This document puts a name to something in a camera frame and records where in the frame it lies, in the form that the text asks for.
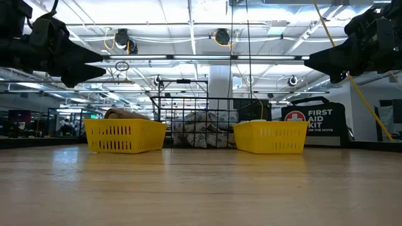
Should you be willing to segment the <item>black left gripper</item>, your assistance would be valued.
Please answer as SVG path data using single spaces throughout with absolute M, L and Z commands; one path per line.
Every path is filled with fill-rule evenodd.
M 84 64 L 101 62 L 103 57 L 66 39 L 65 25 L 52 14 L 40 16 L 28 35 L 22 34 L 24 19 L 18 14 L 1 15 L 2 67 L 47 72 L 61 77 L 68 88 L 106 73 L 104 68 Z

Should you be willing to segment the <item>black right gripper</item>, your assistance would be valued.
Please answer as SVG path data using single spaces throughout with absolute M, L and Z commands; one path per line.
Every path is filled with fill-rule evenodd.
M 309 55 L 304 66 L 330 75 L 330 83 L 376 71 L 401 70 L 401 8 L 375 8 L 351 19 L 343 44 Z

